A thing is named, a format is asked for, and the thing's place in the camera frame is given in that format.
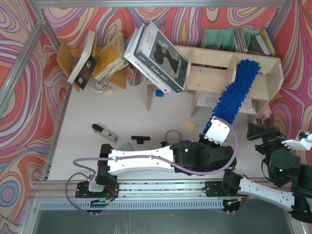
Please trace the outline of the blue microfiber duster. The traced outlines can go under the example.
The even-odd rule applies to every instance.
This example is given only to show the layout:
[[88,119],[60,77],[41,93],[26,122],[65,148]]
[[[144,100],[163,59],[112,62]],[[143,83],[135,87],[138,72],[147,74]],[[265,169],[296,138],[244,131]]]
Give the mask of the blue microfiber duster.
[[226,90],[221,93],[211,117],[218,117],[233,124],[259,71],[259,62],[249,59],[241,60],[236,67],[235,81],[227,85]]

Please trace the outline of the masking tape roll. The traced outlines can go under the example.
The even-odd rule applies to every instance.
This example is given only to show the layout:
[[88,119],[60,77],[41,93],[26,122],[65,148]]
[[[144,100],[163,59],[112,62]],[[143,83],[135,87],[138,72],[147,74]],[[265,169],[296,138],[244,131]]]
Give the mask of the masking tape roll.
[[182,134],[178,130],[170,129],[165,133],[164,140],[169,145],[179,143],[182,140]]

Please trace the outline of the black T-shaped plastic part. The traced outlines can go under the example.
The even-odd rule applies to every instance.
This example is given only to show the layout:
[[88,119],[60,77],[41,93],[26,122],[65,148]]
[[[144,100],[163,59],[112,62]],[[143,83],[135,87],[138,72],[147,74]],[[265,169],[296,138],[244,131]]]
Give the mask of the black T-shaped plastic part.
[[149,136],[131,136],[132,140],[135,140],[137,144],[143,144],[145,141],[149,141]]

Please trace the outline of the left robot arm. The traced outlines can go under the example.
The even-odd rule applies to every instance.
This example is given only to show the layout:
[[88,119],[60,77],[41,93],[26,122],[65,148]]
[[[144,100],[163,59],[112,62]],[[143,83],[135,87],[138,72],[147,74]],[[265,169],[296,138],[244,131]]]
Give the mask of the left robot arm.
[[88,182],[92,193],[118,187],[117,176],[130,171],[160,170],[169,173],[207,176],[232,166],[238,149],[237,135],[228,122],[213,117],[198,142],[181,141],[146,151],[119,151],[103,144],[97,171]]

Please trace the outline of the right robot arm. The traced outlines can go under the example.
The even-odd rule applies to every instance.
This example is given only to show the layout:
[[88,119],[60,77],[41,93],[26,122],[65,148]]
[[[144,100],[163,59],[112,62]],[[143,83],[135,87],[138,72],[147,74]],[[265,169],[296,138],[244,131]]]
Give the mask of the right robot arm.
[[292,218],[312,221],[312,167],[301,163],[301,158],[291,150],[312,148],[312,135],[301,131],[296,139],[287,140],[277,127],[248,124],[247,140],[262,139],[255,150],[264,155],[262,164],[267,166],[266,179],[278,188],[291,184],[290,192],[269,188],[255,183],[234,172],[225,172],[221,188],[227,195],[248,195],[276,205],[291,214]]

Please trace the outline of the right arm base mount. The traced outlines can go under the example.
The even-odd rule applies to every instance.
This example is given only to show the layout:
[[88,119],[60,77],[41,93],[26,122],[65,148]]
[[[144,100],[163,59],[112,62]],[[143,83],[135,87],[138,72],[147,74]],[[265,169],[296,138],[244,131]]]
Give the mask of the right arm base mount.
[[203,192],[206,197],[239,197],[244,196],[238,193],[225,192],[221,187],[221,181],[205,181]]

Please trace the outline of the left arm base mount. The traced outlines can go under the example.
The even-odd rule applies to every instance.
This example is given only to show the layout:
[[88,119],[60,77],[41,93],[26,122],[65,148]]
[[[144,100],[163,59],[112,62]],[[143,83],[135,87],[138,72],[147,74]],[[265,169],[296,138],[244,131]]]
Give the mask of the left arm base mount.
[[77,184],[75,198],[118,198],[118,191],[105,187],[101,192],[91,192],[88,189],[89,182],[83,181]]

